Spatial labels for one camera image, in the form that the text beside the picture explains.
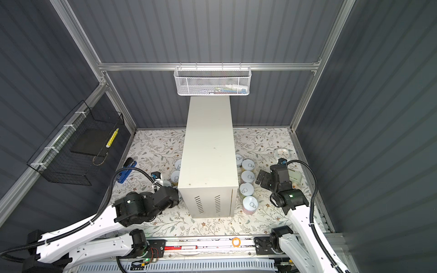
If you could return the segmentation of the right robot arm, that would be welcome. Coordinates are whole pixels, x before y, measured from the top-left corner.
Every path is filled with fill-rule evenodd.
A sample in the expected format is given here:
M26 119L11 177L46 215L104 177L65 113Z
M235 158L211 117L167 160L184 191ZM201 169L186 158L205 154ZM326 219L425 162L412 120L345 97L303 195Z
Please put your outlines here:
M306 167L314 180L311 199L292 186L288 166L299 163ZM315 223L315 200L318 181L311 167L301 160L279 158L270 171L260 171L256 184L271 192L269 200L281 208L293 228L281 226L272 229L270 245L273 251L287 255L299 273L348 273L348 266L339 258Z

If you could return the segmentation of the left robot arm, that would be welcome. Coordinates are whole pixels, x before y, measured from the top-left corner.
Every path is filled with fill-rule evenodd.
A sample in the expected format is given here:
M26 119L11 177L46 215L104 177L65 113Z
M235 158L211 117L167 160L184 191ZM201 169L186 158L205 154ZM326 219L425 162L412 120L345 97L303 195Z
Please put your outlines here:
M158 172L140 173L157 186L155 192L131 192L110 204L110 185L95 215L54 232L36 230L28 235L27 244L2 251L1 258L21 263L24 273L61 273L92 260L146 254L147 239L138 229L120 238L99 240L102 235L152 222L165 209L178 205L178 190L161 185Z

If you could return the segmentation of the green labelled can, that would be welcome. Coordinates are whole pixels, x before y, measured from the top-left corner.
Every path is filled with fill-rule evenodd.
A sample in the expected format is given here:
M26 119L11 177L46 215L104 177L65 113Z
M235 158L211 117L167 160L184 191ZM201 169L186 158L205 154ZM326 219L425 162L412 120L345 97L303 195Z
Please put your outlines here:
M163 180L162 181L162 185L164 187L172 187L173 186L172 183L170 181L168 181L168 180Z

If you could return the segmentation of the pink labelled can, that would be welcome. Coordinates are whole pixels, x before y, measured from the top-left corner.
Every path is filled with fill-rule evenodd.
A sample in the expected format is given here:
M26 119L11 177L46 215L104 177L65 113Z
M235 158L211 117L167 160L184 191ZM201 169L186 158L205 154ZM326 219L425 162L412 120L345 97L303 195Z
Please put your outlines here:
M247 196L242 201L242 211L246 215L253 215L258 209L258 200L253 196Z

